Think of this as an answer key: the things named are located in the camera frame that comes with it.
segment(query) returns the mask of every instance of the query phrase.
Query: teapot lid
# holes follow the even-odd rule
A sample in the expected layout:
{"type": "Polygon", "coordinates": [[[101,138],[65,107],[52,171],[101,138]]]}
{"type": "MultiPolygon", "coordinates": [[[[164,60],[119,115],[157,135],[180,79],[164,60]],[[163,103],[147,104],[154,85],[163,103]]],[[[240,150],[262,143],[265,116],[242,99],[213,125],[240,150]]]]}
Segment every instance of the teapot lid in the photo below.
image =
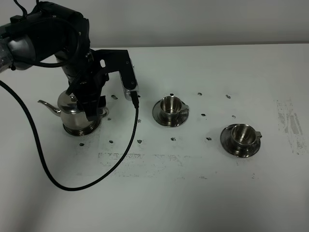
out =
{"type": "Polygon", "coordinates": [[[74,94],[70,94],[69,96],[63,91],[58,98],[58,107],[62,112],[68,114],[76,114],[81,111],[77,107],[77,98],[74,94]]]}

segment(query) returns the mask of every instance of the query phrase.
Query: black cable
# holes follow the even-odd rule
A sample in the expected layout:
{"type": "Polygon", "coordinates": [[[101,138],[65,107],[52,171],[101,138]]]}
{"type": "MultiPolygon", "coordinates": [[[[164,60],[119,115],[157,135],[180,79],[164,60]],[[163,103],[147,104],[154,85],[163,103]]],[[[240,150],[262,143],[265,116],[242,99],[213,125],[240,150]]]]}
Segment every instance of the black cable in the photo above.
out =
{"type": "Polygon", "coordinates": [[[14,1],[15,4],[22,10],[22,12],[23,12],[23,18],[27,18],[27,15],[28,15],[27,10],[26,10],[22,5],[20,5],[20,4],[18,3],[17,0],[13,0],[13,1],[14,1]]]}
{"type": "Polygon", "coordinates": [[[44,19],[40,19],[38,21],[32,22],[31,24],[36,25],[36,24],[39,24],[39,23],[44,23],[44,22],[49,21],[49,20],[64,23],[74,31],[74,34],[75,34],[76,40],[77,40],[77,45],[76,45],[76,49],[75,49],[74,54],[68,60],[62,61],[60,63],[52,63],[52,64],[42,63],[42,62],[39,62],[39,61],[34,61],[34,60],[23,58],[23,57],[14,57],[15,61],[23,62],[25,64],[29,64],[29,65],[33,65],[33,66],[44,67],[44,68],[58,68],[58,67],[62,67],[64,65],[67,65],[68,63],[70,63],[72,60],[74,60],[78,56],[78,53],[79,53],[79,50],[80,50],[80,47],[81,47],[80,35],[79,35],[79,32],[76,30],[76,28],[70,22],[68,22],[68,21],[66,21],[62,18],[44,18],[44,19]]]}
{"type": "Polygon", "coordinates": [[[124,152],[124,154],[122,155],[122,157],[119,159],[119,161],[106,173],[104,174],[103,176],[101,176],[99,179],[93,181],[92,183],[88,184],[88,185],[84,185],[84,186],[81,186],[81,187],[77,187],[77,188],[69,188],[69,187],[65,187],[63,185],[61,185],[60,183],[58,183],[54,178],[53,176],[51,175],[51,173],[49,172],[48,170],[48,167],[46,165],[46,162],[45,162],[45,158],[44,158],[44,155],[43,155],[43,151],[42,151],[42,147],[41,147],[41,143],[40,143],[40,139],[39,139],[39,135],[38,135],[38,132],[37,132],[37,129],[35,127],[35,124],[34,124],[34,121],[31,117],[31,114],[28,110],[28,108],[26,107],[26,105],[24,104],[24,102],[20,99],[20,97],[10,88],[8,87],[4,82],[2,82],[0,80],[0,86],[3,87],[6,91],[8,91],[15,99],[16,101],[20,104],[21,108],[23,108],[27,118],[28,118],[28,121],[30,123],[30,126],[31,126],[31,129],[32,129],[32,132],[33,132],[33,135],[34,135],[34,140],[35,140],[35,143],[36,143],[36,146],[37,146],[37,149],[38,149],[38,153],[39,153],[39,157],[40,157],[40,160],[41,160],[41,163],[42,163],[42,166],[43,166],[43,169],[47,175],[47,177],[51,180],[51,182],[56,185],[58,188],[62,189],[62,190],[65,190],[65,191],[80,191],[80,190],[83,190],[83,189],[86,189],[86,188],[89,188],[95,184],[97,184],[98,182],[100,182],[101,180],[103,180],[105,177],[107,177],[109,174],[111,174],[119,165],[120,163],[124,160],[124,158],[126,157],[132,143],[133,143],[133,139],[134,139],[134,136],[135,136],[135,132],[136,132],[136,127],[137,127],[137,121],[138,121],[138,118],[139,118],[139,106],[138,106],[138,96],[137,96],[137,92],[131,92],[131,96],[132,96],[132,101],[133,101],[133,104],[135,106],[135,109],[136,109],[136,112],[135,112],[135,121],[134,121],[134,127],[133,127],[133,132],[132,132],[132,136],[131,136],[131,139],[130,139],[130,142],[124,152]]]}

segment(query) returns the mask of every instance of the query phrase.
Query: stainless steel saucer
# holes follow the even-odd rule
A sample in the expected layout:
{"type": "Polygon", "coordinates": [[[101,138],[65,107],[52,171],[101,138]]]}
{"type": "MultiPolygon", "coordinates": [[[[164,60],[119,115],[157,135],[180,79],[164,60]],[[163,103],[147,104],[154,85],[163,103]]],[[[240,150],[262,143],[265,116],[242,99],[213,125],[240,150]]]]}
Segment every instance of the stainless steel saucer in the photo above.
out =
{"type": "Polygon", "coordinates": [[[157,123],[165,127],[177,127],[183,124],[189,117],[189,111],[180,113],[178,117],[172,120],[167,120],[161,115],[161,107],[159,100],[153,107],[153,117],[157,123]]]}
{"type": "Polygon", "coordinates": [[[246,149],[239,148],[237,146],[234,146],[232,144],[231,140],[231,131],[233,127],[237,124],[229,125],[228,127],[224,128],[221,132],[220,141],[221,145],[231,155],[239,158],[248,158],[253,156],[255,153],[257,153],[261,147],[261,140],[256,140],[255,143],[253,143],[251,146],[249,146],[246,149]]]}

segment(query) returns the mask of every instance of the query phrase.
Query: stainless steel teapot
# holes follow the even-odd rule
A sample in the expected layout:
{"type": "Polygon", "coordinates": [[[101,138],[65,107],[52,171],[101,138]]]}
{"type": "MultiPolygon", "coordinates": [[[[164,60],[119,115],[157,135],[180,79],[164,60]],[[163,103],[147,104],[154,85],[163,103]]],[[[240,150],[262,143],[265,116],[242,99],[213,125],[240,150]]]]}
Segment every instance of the stainless steel teapot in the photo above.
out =
{"type": "Polygon", "coordinates": [[[45,105],[54,115],[61,117],[65,131],[75,136],[87,135],[93,132],[99,126],[101,117],[106,117],[109,113],[107,107],[102,107],[99,119],[89,122],[85,112],[78,109],[76,97],[73,94],[68,96],[65,91],[58,98],[57,104],[59,108],[42,100],[38,102],[45,105]]]}

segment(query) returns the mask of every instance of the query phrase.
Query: teapot spout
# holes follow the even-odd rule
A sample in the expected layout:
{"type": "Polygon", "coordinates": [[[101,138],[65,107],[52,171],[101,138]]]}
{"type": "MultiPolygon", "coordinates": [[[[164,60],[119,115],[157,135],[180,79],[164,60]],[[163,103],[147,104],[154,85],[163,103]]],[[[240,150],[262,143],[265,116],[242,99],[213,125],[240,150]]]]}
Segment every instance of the teapot spout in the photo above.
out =
{"type": "Polygon", "coordinates": [[[61,113],[61,110],[52,106],[51,104],[45,102],[45,101],[42,101],[42,100],[38,100],[38,103],[41,103],[43,105],[45,105],[54,115],[60,117],[60,113],[61,113]]]}

